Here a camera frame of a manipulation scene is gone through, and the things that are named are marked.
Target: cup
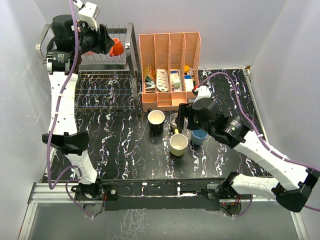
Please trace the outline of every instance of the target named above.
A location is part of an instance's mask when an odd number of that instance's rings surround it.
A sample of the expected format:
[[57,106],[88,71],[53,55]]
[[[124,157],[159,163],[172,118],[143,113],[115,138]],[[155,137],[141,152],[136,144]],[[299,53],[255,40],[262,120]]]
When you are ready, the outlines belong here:
[[172,132],[175,132],[175,129],[178,129],[176,124],[176,118],[178,117],[178,113],[174,113],[170,116],[170,128]]
[[114,41],[114,45],[109,52],[110,57],[119,56],[123,54],[125,49],[122,43],[119,41],[119,39],[114,38],[113,41]]
[[200,145],[204,142],[208,134],[202,129],[191,131],[191,142],[194,145]]
[[160,110],[148,109],[148,122],[151,132],[162,132],[165,124],[165,114]]
[[174,134],[170,138],[170,152],[173,155],[179,157],[186,152],[188,146],[188,139],[185,135],[177,133],[177,129],[175,130],[175,132],[176,134]]

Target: red mug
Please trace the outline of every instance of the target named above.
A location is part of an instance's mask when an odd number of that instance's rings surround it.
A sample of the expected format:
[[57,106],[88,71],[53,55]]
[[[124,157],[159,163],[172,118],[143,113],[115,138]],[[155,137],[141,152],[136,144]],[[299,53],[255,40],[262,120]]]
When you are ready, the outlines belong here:
[[124,46],[122,45],[122,43],[119,41],[119,39],[114,38],[113,41],[114,41],[114,45],[109,52],[110,57],[119,56],[119,55],[123,54],[125,49],[124,49]]

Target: marble pattern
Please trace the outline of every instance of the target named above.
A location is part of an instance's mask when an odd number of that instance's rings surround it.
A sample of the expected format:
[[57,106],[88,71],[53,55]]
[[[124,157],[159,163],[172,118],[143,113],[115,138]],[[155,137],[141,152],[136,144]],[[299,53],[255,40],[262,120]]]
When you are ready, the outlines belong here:
[[[217,71],[200,70],[199,80],[202,81]],[[235,80],[244,111],[262,132],[242,69],[221,71],[228,73]],[[77,128],[79,131],[88,131],[90,139],[88,153],[94,168],[103,180],[224,178],[234,171],[249,176],[269,175],[250,158],[216,142],[212,137],[207,137],[200,146],[190,143],[183,156],[171,155],[169,141],[172,132],[170,132],[169,118],[173,111],[165,112],[163,133],[150,134],[147,113],[136,117],[134,112],[125,110],[134,108],[133,98],[127,94],[130,90],[129,79],[111,74],[108,77],[82,76],[76,90],[78,97],[75,106],[78,110]],[[212,91],[212,97],[223,109],[232,115],[240,115],[232,85],[225,77],[214,77],[208,86]],[[123,110],[104,111],[108,106],[113,106],[115,110]],[[183,134],[190,140],[189,130],[184,129]],[[56,179],[69,165],[69,160],[57,152],[52,163],[52,179]],[[74,177],[75,173],[70,171],[62,180]]]

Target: black mug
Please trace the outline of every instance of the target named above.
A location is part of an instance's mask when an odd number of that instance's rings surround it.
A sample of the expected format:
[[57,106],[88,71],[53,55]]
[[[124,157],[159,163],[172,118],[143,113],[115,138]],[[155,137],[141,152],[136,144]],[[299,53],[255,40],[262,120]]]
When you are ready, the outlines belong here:
[[148,122],[153,133],[162,132],[165,124],[165,114],[160,110],[148,109]]

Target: metal dish rack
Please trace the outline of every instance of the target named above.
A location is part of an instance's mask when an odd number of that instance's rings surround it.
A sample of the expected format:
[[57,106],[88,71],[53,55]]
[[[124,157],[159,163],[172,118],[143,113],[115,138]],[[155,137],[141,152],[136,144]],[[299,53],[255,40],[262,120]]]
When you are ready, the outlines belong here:
[[[110,57],[109,54],[83,54],[79,65],[79,81],[75,90],[77,111],[131,111],[141,115],[140,94],[137,79],[141,78],[141,66],[133,23],[124,27],[107,27],[111,38],[117,38],[124,46],[124,53]],[[46,65],[42,44],[51,24],[46,24],[35,49]]]

